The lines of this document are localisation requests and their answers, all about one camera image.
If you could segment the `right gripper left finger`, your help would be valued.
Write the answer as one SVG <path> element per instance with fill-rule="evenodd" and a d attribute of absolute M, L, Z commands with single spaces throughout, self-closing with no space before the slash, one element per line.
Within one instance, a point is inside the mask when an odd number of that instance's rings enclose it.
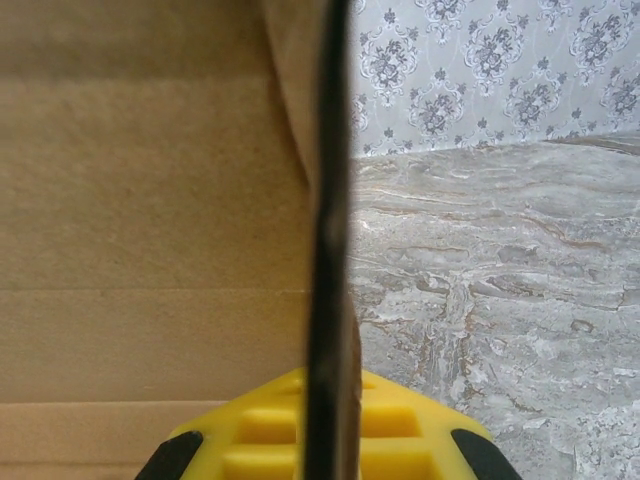
<path fill-rule="evenodd" d="M 176 427 L 138 479 L 297 479 L 304 373 L 295 369 Z"/>

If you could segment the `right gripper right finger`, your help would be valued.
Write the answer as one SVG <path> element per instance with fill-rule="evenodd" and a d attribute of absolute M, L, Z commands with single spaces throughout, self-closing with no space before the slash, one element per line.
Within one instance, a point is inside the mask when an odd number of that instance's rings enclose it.
<path fill-rule="evenodd" d="M 359 477 L 509 480 L 518 472 L 473 418 L 364 371 Z"/>

